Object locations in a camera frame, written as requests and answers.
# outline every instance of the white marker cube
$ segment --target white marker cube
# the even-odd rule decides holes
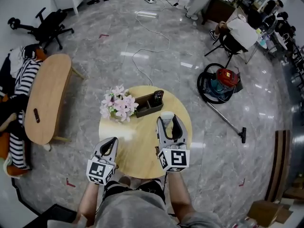
[[[166,172],[182,171],[189,167],[190,150],[163,148],[157,156]]]
[[[106,185],[114,174],[114,166],[98,161],[88,160],[86,166],[86,176],[89,181]]]

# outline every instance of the white cable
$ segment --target white cable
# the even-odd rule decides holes
[[[145,10],[162,12],[164,9],[167,8],[166,5],[165,5],[164,3],[163,3],[163,5],[164,5],[164,7],[163,7],[162,10],[158,10],[158,9],[156,9],[156,10],[155,10],[155,9],[145,9]],[[134,57],[138,52],[140,52],[140,51],[142,51],[142,50],[144,50],[144,51],[150,51],[150,52],[164,52],[164,51],[168,51],[169,48],[170,48],[170,39],[169,39],[168,37],[166,37],[165,35],[163,35],[162,33],[160,33],[160,32],[153,31],[153,30],[150,30],[150,29],[148,29],[147,27],[145,27],[145,26],[137,19],[137,15],[138,15],[138,13],[139,13],[140,11],[138,11],[138,12],[136,13],[136,16],[135,16],[135,19],[140,23],[140,25],[141,25],[142,27],[144,27],[146,30],[150,31],[150,32],[153,32],[153,33],[155,33],[155,34],[158,34],[158,35],[161,35],[161,36],[165,37],[165,38],[169,41],[169,43],[168,43],[168,48],[165,49],[165,50],[155,51],[155,50],[149,50],[149,49],[141,48],[141,49],[139,49],[137,52],[135,52],[135,53],[133,54],[133,56],[132,56],[132,61],[134,62],[134,64],[135,64],[137,70],[140,71],[141,73],[143,73],[144,75],[146,75],[147,78],[151,81],[152,86],[154,86],[154,83],[153,83],[153,81],[151,80],[151,78],[150,78],[145,72],[143,72],[142,70],[140,70],[140,69],[138,68],[138,66],[137,66],[137,64],[135,63],[133,57]]]

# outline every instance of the flower bouquet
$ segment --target flower bouquet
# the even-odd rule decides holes
[[[110,89],[109,93],[104,95],[105,99],[101,102],[100,113],[103,118],[114,118],[116,121],[130,121],[130,116],[136,111],[138,104],[135,98],[129,94],[128,89],[123,85]]]

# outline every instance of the oval wooden table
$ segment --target oval wooden table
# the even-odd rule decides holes
[[[69,141],[58,137],[57,130],[65,89],[72,72],[84,79],[72,67],[71,58],[66,54],[51,55],[40,66],[25,114],[25,132],[32,142],[45,145],[52,138]],[[39,123],[36,122],[34,115],[35,108],[40,118]]]
[[[130,94],[140,96],[163,90],[154,86],[136,86],[129,89]],[[192,140],[191,119],[183,104],[170,92],[163,90],[163,108],[159,112],[140,118],[132,116],[130,122],[118,123],[113,120],[101,118],[99,124],[99,139],[117,137],[119,140],[117,163],[119,170],[131,177],[151,179],[163,176],[160,162],[156,156],[155,147],[159,145],[156,135],[156,120],[164,111],[175,113],[185,124],[188,132],[187,147]]]

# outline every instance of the black shorts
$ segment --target black shorts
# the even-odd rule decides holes
[[[149,180],[149,181],[143,183],[142,185],[140,185],[136,190],[154,193],[154,194],[160,196],[161,199],[165,202],[165,194],[163,193],[163,190],[161,187],[161,180],[159,180],[159,179]],[[121,192],[126,192],[126,191],[133,191],[133,189],[127,187],[127,185],[125,185],[125,184],[111,180],[104,187],[103,201],[111,195],[118,194]]]

